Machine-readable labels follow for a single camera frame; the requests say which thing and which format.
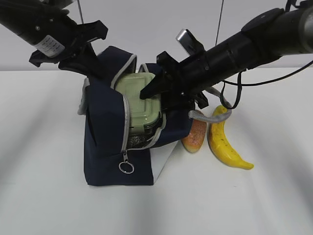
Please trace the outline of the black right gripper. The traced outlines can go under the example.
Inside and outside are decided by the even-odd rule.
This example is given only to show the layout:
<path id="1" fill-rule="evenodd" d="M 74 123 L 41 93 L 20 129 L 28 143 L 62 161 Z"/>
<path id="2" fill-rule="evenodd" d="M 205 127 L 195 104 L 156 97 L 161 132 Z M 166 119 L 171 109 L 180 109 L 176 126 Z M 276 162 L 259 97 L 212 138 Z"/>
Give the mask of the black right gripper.
<path id="1" fill-rule="evenodd" d="M 161 67 L 159 72 L 147 86 L 140 91 L 140 99 L 148 99 L 161 94 L 161 109 L 163 112 L 174 110 L 194 110 L 208 106 L 208 99 L 203 92 L 192 93 L 191 85 L 183 75 L 179 62 L 169 53 L 163 51 L 156 57 L 156 63 Z"/>

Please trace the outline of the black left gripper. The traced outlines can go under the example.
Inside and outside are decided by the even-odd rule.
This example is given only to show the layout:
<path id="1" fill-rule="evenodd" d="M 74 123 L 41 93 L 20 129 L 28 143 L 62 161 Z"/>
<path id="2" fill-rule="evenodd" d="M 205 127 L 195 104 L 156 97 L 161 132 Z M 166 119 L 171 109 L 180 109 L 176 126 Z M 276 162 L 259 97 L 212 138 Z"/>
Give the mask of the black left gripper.
<path id="1" fill-rule="evenodd" d="M 58 68 L 63 71 L 105 78 L 106 69 L 91 45 L 91 42 L 107 37 L 108 28 L 100 20 L 77 24 L 68 16 L 48 17 L 32 33 L 30 44 L 36 51 L 29 62 L 34 66 L 59 63 Z"/>

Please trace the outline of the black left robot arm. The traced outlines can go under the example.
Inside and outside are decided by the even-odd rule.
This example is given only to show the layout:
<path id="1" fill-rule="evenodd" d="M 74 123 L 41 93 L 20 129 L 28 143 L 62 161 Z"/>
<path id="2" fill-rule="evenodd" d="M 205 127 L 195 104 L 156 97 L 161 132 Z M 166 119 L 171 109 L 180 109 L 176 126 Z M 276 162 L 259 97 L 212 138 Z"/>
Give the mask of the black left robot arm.
<path id="1" fill-rule="evenodd" d="M 0 23 L 36 49 L 29 58 L 34 66 L 52 63 L 60 70 L 104 78 L 104 66 L 91 43 L 104 40 L 108 28 L 101 21 L 78 24 L 68 15 L 70 4 L 70 0 L 2 0 Z"/>

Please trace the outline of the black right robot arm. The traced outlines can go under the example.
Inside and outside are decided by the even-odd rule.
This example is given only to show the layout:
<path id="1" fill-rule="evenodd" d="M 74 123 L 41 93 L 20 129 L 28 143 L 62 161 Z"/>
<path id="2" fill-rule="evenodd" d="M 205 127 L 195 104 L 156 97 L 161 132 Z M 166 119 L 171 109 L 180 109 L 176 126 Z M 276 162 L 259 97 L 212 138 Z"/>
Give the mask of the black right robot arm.
<path id="1" fill-rule="evenodd" d="M 206 50 L 188 29 L 177 41 L 188 53 L 181 62 L 167 52 L 156 58 L 160 71 L 140 92 L 142 100 L 159 95 L 164 110 L 205 108 L 203 91 L 283 56 L 313 51 L 313 3 L 289 0 L 249 21 L 238 33 Z"/>

